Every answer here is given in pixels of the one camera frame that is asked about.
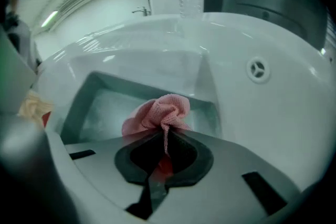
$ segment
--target pink cloth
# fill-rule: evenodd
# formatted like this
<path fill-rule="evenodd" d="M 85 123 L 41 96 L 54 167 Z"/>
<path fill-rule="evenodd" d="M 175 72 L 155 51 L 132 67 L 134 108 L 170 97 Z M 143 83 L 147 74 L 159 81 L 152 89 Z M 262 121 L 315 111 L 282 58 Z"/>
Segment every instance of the pink cloth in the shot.
<path fill-rule="evenodd" d="M 164 132 L 164 151 L 168 155 L 168 131 L 170 126 L 190 130 L 183 119 L 190 111 L 189 100 L 178 94 L 167 94 L 152 99 L 136 110 L 122 124 L 122 135 L 161 127 Z"/>

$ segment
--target sink basin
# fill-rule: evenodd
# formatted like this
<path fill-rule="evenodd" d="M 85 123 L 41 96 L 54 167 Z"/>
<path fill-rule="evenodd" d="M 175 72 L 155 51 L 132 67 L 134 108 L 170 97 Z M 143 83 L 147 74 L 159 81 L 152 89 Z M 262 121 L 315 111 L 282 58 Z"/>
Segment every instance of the sink basin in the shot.
<path fill-rule="evenodd" d="M 195 131 L 248 148 L 300 190 L 322 177 L 336 145 L 335 70 L 260 19 L 141 18 L 83 37 L 43 69 L 33 89 L 55 104 L 46 131 L 65 144 L 120 136 L 134 108 L 177 93 L 192 102 Z"/>
<path fill-rule="evenodd" d="M 132 111 L 151 99 L 171 92 L 93 72 L 79 89 L 65 119 L 61 138 L 64 144 L 103 141 L 121 136 L 122 123 Z M 197 132 L 221 136 L 213 103 L 187 97 L 191 111 L 185 122 Z"/>

